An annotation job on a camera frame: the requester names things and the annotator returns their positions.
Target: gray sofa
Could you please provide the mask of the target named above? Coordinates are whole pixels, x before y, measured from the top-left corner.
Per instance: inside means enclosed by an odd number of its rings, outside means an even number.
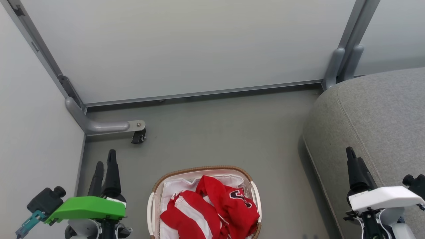
[[[401,186],[406,174],[425,174],[425,68],[351,79],[325,91],[303,129],[319,181],[345,239],[361,229],[345,222],[350,210],[347,146],[365,160],[378,187]],[[405,212],[416,238],[425,238],[425,212]]]

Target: black caster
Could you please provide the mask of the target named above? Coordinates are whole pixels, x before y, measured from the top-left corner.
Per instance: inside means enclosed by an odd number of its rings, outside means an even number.
[[[134,131],[133,140],[131,141],[132,144],[141,144],[146,139],[146,128],[139,131]]]

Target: basket handle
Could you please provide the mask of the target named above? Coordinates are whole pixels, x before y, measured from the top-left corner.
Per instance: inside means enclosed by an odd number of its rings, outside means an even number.
[[[260,200],[260,194],[258,193],[257,185],[253,181],[251,183],[251,193],[252,197],[255,199],[255,202],[257,203],[257,210],[260,217],[258,218],[258,222],[261,222],[261,200]]]
[[[154,208],[152,208],[153,204],[153,196],[155,193],[151,193],[149,196],[149,200],[147,201],[147,229],[149,231],[149,234],[153,236],[153,225],[152,225],[152,217],[153,213],[155,211]]]

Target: white wall panel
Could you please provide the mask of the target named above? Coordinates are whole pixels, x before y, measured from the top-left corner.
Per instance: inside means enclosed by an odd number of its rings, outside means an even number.
[[[31,215],[26,206],[42,189],[76,189],[84,133],[65,99],[0,4],[0,238]],[[63,238],[67,223],[39,223],[28,239]]]
[[[84,103],[322,79],[355,0],[22,0]]]
[[[380,1],[361,40],[355,75],[425,66],[425,2]]]

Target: white stripe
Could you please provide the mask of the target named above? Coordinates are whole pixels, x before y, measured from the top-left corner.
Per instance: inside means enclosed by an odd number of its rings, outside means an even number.
[[[189,203],[187,203],[182,196],[178,197],[174,205],[177,209],[183,212],[184,215],[193,219],[196,224],[198,224],[199,228],[204,233],[206,239],[213,238],[210,227],[208,226],[208,222],[205,220],[204,216],[200,212],[195,210],[192,206],[190,206]]]

